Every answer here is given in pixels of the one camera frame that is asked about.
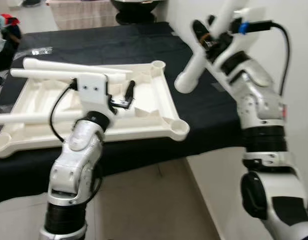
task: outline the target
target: white rod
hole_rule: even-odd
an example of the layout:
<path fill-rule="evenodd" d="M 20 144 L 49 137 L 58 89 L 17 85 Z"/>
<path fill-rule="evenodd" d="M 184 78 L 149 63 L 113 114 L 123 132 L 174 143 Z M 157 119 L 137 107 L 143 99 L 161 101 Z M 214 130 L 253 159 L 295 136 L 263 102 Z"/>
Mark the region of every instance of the white rod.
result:
<path fill-rule="evenodd" d="M 27 123 L 27 124 L 46 124 L 49 120 L 49 112 L 47 113 L 12 113 L 12 114 L 0 114 L 1 124 L 15 124 L 15 123 Z M 53 123 L 74 121 L 83 116 L 82 111 L 68 111 L 68 112 L 55 112 L 53 116 Z"/>
<path fill-rule="evenodd" d="M 21 69 L 12 68 L 10 74 L 13 77 L 19 78 L 33 78 L 33 79 L 52 79 L 52 80 L 69 80 L 71 78 L 76 78 L 81 72 L 71 72 L 71 71 L 48 71 L 48 70 L 35 70 L 35 69 Z M 111 84 L 122 83 L 126 80 L 126 74 L 124 73 L 104 73 Z"/>
<path fill-rule="evenodd" d="M 211 36 L 217 39 L 220 34 L 226 32 L 230 22 L 233 20 L 234 11 L 242 9 L 248 1 L 225 0 L 225 3 L 209 29 Z"/>
<path fill-rule="evenodd" d="M 25 69 L 42 69 L 42 70 L 59 70 L 59 71 L 69 71 L 69 72 L 88 72 L 88 73 L 132 73 L 131 70 L 114 69 L 109 67 L 99 67 L 99 66 L 88 66 L 81 64 L 71 64 L 71 63 L 61 63 L 56 61 L 43 61 L 37 60 L 35 58 L 27 57 L 23 60 L 23 66 Z"/>
<path fill-rule="evenodd" d="M 206 52 L 199 46 L 187 63 L 186 68 L 175 80 L 175 88 L 178 92 L 188 94 L 195 89 L 200 76 L 206 69 Z"/>

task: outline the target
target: tiled floor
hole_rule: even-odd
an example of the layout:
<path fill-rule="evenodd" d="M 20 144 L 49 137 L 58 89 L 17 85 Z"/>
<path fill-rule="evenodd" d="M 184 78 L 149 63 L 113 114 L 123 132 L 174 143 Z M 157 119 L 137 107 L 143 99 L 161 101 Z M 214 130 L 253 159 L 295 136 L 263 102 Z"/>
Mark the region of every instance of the tiled floor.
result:
<path fill-rule="evenodd" d="M 36 240 L 46 195 L 0 204 L 0 240 Z M 218 240 L 182 160 L 108 176 L 87 208 L 87 240 Z"/>
<path fill-rule="evenodd" d="M 8 13 L 19 19 L 19 26 L 24 34 L 58 30 L 52 11 L 45 1 L 37 7 L 20 7 L 9 10 Z"/>

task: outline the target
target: black bowl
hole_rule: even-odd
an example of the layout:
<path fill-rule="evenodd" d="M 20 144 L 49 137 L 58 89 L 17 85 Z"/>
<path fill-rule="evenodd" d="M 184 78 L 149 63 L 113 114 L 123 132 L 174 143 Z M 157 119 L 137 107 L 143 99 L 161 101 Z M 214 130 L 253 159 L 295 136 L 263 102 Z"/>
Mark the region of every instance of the black bowl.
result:
<path fill-rule="evenodd" d="M 140 2 L 120 2 L 116 0 L 110 0 L 114 7 L 122 13 L 128 12 L 131 14 L 147 14 L 154 10 L 159 1 L 153 1 L 151 3 Z"/>

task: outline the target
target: black cable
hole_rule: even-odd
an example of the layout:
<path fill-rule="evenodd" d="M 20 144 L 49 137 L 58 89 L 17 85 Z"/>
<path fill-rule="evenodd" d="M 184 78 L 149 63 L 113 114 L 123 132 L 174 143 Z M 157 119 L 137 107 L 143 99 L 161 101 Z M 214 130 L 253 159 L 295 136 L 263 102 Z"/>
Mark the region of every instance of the black cable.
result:
<path fill-rule="evenodd" d="M 96 170 L 99 171 L 99 182 L 97 183 L 97 186 L 96 186 L 95 190 L 93 191 L 92 195 L 82 204 L 88 204 L 96 196 L 96 194 L 100 190 L 100 186 L 102 185 L 102 182 L 103 182 L 102 168 L 98 164 L 95 165 L 95 168 L 96 168 Z"/>
<path fill-rule="evenodd" d="M 282 81 L 281 81 L 281 84 L 280 84 L 280 90 L 279 90 L 279 94 L 280 94 L 280 96 L 282 96 L 284 94 L 286 76 L 287 76 L 287 72 L 288 72 L 288 68 L 289 68 L 290 52 L 291 52 L 290 48 L 291 47 L 290 47 L 290 41 L 289 41 L 288 33 L 284 29 L 284 27 L 281 26 L 278 23 L 275 23 L 275 22 L 272 23 L 272 27 L 280 29 L 283 32 L 283 34 L 285 36 L 285 40 L 286 40 L 286 47 L 287 47 L 286 65 L 285 65 L 285 70 L 284 70 L 284 73 L 283 73 L 283 78 L 282 78 Z"/>
<path fill-rule="evenodd" d="M 49 126 L 50 126 L 50 129 L 52 130 L 52 132 L 54 133 L 54 135 L 63 143 L 64 142 L 64 139 L 56 132 L 54 126 L 53 126 L 53 114 L 54 114 L 54 111 L 55 111 L 55 108 L 57 107 L 58 103 L 60 102 L 60 100 L 63 98 L 63 96 L 67 93 L 68 90 L 71 89 L 71 85 L 69 85 L 63 92 L 62 94 L 58 97 L 57 101 L 55 102 L 54 106 L 53 106 L 53 109 L 50 113 L 50 116 L 49 116 Z"/>

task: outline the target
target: black tablecloth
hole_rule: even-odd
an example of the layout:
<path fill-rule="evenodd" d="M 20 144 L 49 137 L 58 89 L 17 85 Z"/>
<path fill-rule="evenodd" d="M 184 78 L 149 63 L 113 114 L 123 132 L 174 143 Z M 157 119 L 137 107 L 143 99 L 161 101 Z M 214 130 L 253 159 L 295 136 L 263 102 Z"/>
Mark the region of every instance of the black tablecloth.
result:
<path fill-rule="evenodd" d="M 186 66 L 192 51 L 174 36 L 166 22 L 29 33 L 23 36 L 18 51 L 46 46 L 53 47 L 53 53 L 38 55 L 38 59 L 86 65 L 142 64 L 154 60 L 166 63 L 165 76 L 176 109 L 191 127 L 188 137 L 183 142 L 156 138 L 106 143 L 101 159 L 104 175 L 241 146 L 236 104 L 226 92 L 214 87 L 217 81 L 210 73 L 205 71 L 190 94 L 175 90 L 174 80 Z M 15 60 L 12 68 L 21 68 L 22 60 Z M 0 95 L 0 105 L 13 104 L 25 81 L 9 75 Z M 27 150 L 0 159 L 0 202 L 46 191 L 50 168 L 59 153 L 60 148 Z"/>

